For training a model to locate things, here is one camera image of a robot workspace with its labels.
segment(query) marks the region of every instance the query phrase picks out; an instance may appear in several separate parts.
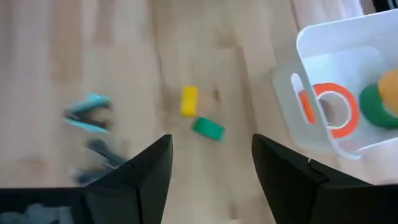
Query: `orange ring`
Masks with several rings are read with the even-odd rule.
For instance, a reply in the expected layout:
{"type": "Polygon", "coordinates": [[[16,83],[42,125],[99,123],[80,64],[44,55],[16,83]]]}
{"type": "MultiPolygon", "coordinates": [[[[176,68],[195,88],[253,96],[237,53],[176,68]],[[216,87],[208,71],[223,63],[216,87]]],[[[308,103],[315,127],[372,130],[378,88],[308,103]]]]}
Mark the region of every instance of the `orange ring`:
{"type": "MultiPolygon", "coordinates": [[[[351,108],[351,119],[342,128],[331,129],[330,132],[334,138],[341,138],[352,133],[359,122],[359,109],[355,97],[346,88],[334,83],[316,84],[313,86],[313,88],[317,96],[326,91],[334,91],[343,95],[347,99],[349,107],[351,108]]],[[[311,124],[315,124],[315,117],[312,113],[311,105],[305,90],[300,91],[300,93],[298,93],[298,97],[300,98],[308,122],[310,122],[311,124]]]]}

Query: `toy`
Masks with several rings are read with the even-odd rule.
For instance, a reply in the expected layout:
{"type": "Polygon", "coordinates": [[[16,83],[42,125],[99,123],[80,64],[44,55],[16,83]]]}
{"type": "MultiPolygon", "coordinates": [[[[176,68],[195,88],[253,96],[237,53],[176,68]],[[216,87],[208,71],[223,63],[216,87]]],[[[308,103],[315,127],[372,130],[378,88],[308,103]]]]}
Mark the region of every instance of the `toy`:
{"type": "Polygon", "coordinates": [[[197,113],[198,89],[194,86],[184,86],[181,95],[180,112],[187,117],[194,117],[197,113]]]}
{"type": "Polygon", "coordinates": [[[199,117],[193,124],[193,130],[208,138],[220,141],[223,138],[225,129],[209,119],[199,117]]]}
{"type": "Polygon", "coordinates": [[[398,117],[388,112],[376,84],[367,86],[359,96],[359,106],[362,114],[373,125],[383,128],[398,128],[398,117]]]}
{"type": "MultiPolygon", "coordinates": [[[[344,87],[335,83],[313,86],[318,100],[323,103],[323,112],[328,120],[328,129],[334,138],[351,134],[358,126],[359,109],[355,97],[344,87]]],[[[305,91],[298,94],[308,122],[315,124],[310,102],[305,91]]]]}
{"type": "Polygon", "coordinates": [[[71,177],[80,186],[86,186],[96,179],[110,173],[113,169],[123,165],[127,160],[112,152],[108,145],[100,139],[92,139],[87,142],[87,148],[103,156],[103,167],[91,170],[73,170],[71,177]]]}
{"type": "Polygon", "coordinates": [[[385,73],[379,80],[378,88],[384,106],[398,114],[398,70],[385,73]]]}
{"type": "Polygon", "coordinates": [[[64,112],[65,122],[90,133],[108,133],[109,123],[107,121],[95,121],[90,118],[90,115],[94,110],[109,109],[110,107],[111,101],[107,96],[89,93],[85,100],[71,105],[64,112]]]}

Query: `green object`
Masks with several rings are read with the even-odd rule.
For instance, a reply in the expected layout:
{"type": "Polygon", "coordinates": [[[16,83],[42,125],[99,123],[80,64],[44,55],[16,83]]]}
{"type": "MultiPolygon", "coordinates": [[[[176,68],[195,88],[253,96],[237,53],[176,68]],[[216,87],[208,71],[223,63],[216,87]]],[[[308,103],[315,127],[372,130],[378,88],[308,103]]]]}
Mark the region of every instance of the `green object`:
{"type": "Polygon", "coordinates": [[[362,91],[359,108],[370,123],[383,128],[398,128],[398,118],[386,111],[377,84],[369,85],[362,91]]]}
{"type": "Polygon", "coordinates": [[[223,139],[225,128],[209,119],[199,117],[193,124],[193,130],[208,138],[221,141],[223,139]]]}

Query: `gray object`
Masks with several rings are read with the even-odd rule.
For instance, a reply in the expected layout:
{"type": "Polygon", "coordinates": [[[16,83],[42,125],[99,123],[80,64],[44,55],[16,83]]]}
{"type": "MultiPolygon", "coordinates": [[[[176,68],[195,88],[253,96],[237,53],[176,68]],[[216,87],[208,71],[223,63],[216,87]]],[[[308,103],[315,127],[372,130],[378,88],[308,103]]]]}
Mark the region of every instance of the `gray object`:
{"type": "Polygon", "coordinates": [[[127,162],[125,158],[112,152],[108,145],[100,139],[88,141],[87,148],[103,156],[105,166],[102,169],[79,170],[76,175],[72,176],[72,179],[80,186],[92,183],[127,162]]]}
{"type": "Polygon", "coordinates": [[[69,207],[44,207],[41,204],[29,205],[25,214],[4,212],[0,214],[0,224],[73,224],[69,207]]]}

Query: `wooden floor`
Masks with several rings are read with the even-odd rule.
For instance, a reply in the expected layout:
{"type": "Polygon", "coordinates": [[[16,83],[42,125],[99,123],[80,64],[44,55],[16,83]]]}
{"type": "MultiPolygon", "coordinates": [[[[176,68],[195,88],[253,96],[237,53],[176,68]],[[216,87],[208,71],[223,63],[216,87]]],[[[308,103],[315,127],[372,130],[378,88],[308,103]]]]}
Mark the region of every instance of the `wooden floor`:
{"type": "MultiPolygon", "coordinates": [[[[366,5],[0,0],[0,187],[71,186],[71,167],[95,163],[83,147],[92,135],[61,119],[69,103],[94,91],[114,103],[112,135],[103,137],[121,155],[133,157],[173,134],[163,223],[273,223],[252,163],[251,136],[294,146],[271,70],[289,55],[301,28],[371,12],[366,5]],[[178,112],[182,85],[199,87],[200,116],[226,128],[223,142],[190,130],[192,119],[178,112]]],[[[370,182],[398,179],[380,167],[394,162],[389,156],[374,156],[378,162],[311,156],[370,182]]]]}

